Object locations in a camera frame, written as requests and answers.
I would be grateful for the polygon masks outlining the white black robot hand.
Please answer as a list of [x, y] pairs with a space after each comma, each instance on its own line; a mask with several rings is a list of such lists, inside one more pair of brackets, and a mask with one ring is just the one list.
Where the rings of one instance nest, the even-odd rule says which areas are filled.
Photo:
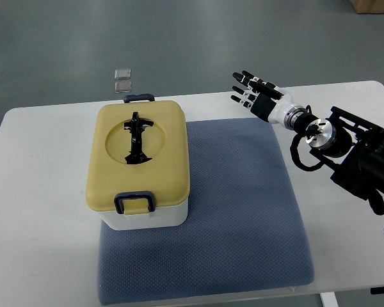
[[279, 123], [286, 129], [293, 130], [294, 118], [307, 111], [303, 106], [294, 103], [287, 91], [273, 83], [263, 81], [245, 70], [241, 73], [234, 72], [232, 76], [247, 89], [233, 86], [232, 89], [239, 96], [232, 95], [231, 99], [265, 122]]

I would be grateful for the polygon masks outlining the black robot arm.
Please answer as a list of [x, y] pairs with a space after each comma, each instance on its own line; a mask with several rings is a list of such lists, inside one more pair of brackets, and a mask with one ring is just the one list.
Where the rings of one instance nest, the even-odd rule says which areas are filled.
[[335, 106], [331, 112], [321, 119], [307, 107], [294, 115], [293, 163], [303, 171], [328, 166], [335, 184], [384, 215], [384, 128]]

